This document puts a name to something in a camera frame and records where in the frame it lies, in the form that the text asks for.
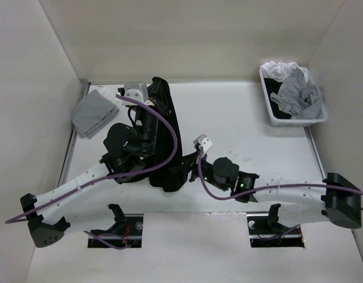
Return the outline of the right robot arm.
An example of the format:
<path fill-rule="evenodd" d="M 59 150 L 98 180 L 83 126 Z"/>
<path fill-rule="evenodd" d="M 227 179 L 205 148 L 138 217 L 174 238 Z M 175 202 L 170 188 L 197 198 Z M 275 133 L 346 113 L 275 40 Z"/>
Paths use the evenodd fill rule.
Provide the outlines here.
<path fill-rule="evenodd" d="M 303 223 L 330 222 L 338 227 L 359 229 L 362 226 L 361 192 L 338 173 L 313 183 L 287 183 L 272 179 L 256 187 L 259 176 L 240 170 L 226 157 L 208 163 L 203 152 L 196 152 L 191 163 L 191 178 L 200 179 L 207 193 L 216 200 L 241 203 L 270 203 L 266 226 L 280 233 Z"/>

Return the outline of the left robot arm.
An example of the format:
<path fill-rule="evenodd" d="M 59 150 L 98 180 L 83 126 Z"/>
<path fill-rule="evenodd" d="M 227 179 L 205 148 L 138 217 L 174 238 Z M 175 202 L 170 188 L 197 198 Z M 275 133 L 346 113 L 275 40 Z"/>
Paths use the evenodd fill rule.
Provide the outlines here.
<path fill-rule="evenodd" d="M 108 205 L 110 216 L 105 221 L 79 216 L 76 209 L 101 192 L 104 181 L 122 184 L 156 175 L 177 159 L 179 131 L 168 82 L 154 77 L 149 86 L 126 84 L 117 96 L 135 117 L 130 125 L 115 123 L 110 127 L 103 141 L 106 154 L 75 179 L 42 195 L 28 193 L 20 199 L 37 248 L 53 245 L 77 231 L 122 233 L 126 218 L 118 204 Z"/>

